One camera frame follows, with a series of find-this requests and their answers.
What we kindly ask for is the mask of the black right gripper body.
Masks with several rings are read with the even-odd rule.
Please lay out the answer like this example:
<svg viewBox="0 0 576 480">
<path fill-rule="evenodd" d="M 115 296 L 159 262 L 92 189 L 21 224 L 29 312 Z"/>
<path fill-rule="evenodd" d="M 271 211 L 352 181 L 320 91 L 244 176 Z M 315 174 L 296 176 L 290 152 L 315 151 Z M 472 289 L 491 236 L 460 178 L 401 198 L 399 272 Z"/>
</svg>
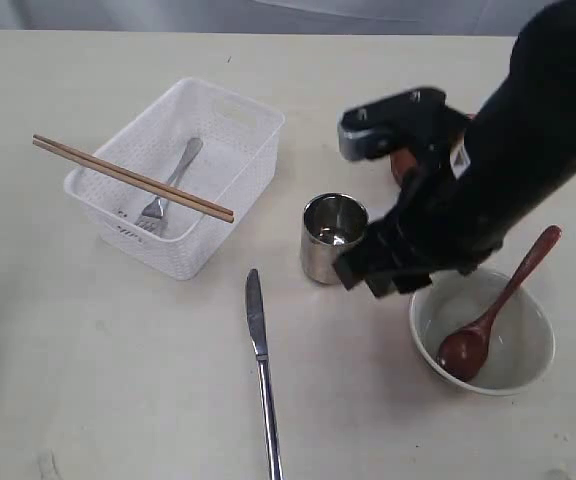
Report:
<svg viewBox="0 0 576 480">
<path fill-rule="evenodd" d="M 414 257 L 433 262 L 432 273 L 456 270 L 467 274 L 504 241 L 505 234 L 497 232 L 485 214 L 473 211 L 482 200 L 464 199 L 459 191 L 450 161 L 457 157 L 464 133 L 441 156 L 422 161 L 415 157 L 417 168 L 408 171 L 395 206 L 380 219 L 398 229 Z"/>
</svg>

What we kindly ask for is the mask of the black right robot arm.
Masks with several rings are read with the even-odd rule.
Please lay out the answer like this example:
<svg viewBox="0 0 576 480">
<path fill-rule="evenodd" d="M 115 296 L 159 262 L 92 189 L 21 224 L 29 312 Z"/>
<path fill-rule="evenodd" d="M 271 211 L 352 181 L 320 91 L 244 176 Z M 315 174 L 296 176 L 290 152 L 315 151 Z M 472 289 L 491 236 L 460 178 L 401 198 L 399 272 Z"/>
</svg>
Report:
<svg viewBox="0 0 576 480">
<path fill-rule="evenodd" d="M 507 77 L 478 113 L 418 87 L 346 111 L 338 139 L 351 162 L 400 150 L 415 160 L 393 208 L 334 262 L 346 288 L 407 294 L 436 272 L 473 272 L 576 174 L 576 1 L 525 25 Z"/>
</svg>

